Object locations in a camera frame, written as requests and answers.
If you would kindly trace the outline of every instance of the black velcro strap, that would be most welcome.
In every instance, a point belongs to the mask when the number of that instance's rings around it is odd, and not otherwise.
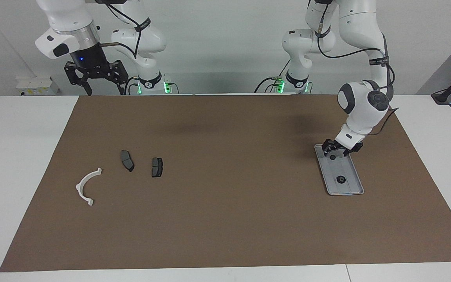
[[[135,28],[136,32],[141,32],[145,30],[151,24],[151,19],[147,18],[143,23],[141,23],[138,27]]]
[[[138,80],[140,82],[142,82],[142,84],[144,85],[145,88],[152,89],[152,88],[154,88],[154,86],[156,86],[156,84],[158,84],[158,82],[161,81],[161,78],[163,78],[163,75],[161,75],[161,72],[159,72],[158,76],[154,79],[143,80],[142,78],[139,77]]]
[[[322,33],[322,34],[319,34],[319,33],[315,32],[316,37],[317,38],[323,38],[323,37],[327,36],[330,33],[331,30],[332,30],[332,26],[328,27],[328,30],[326,32]]]
[[[309,79],[309,77],[307,77],[304,80],[299,80],[299,79],[291,77],[288,72],[286,74],[286,77],[287,77],[288,82],[293,84],[293,86],[295,86],[295,88],[302,88],[304,86],[304,84],[306,84],[307,80]]]
[[[387,65],[387,64],[389,64],[389,56],[370,60],[370,66]]]

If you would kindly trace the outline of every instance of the brown table mat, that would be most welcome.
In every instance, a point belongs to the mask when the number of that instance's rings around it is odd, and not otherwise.
[[[353,155],[365,194],[326,193],[313,146],[345,119],[336,96],[80,97],[0,271],[451,261],[395,116]]]

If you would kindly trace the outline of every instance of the white curved object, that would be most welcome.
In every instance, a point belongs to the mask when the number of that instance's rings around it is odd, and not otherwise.
[[[93,199],[87,198],[85,197],[85,195],[83,195],[83,188],[86,184],[86,182],[88,182],[88,180],[92,179],[93,177],[97,176],[97,175],[101,175],[102,174],[102,169],[99,168],[97,171],[94,171],[88,175],[86,175],[83,180],[81,180],[81,182],[79,184],[76,185],[76,190],[79,193],[79,196],[88,202],[89,206],[93,206]]]

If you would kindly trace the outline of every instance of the white electrical box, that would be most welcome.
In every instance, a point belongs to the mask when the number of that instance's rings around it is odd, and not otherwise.
[[[18,79],[16,89],[20,96],[57,95],[59,86],[51,77]]]

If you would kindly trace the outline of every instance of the white table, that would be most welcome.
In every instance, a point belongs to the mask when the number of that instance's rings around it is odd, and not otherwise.
[[[0,98],[0,265],[70,117],[77,96]],[[396,96],[397,116],[451,208],[451,109]],[[451,262],[0,273],[0,281],[445,282]]]

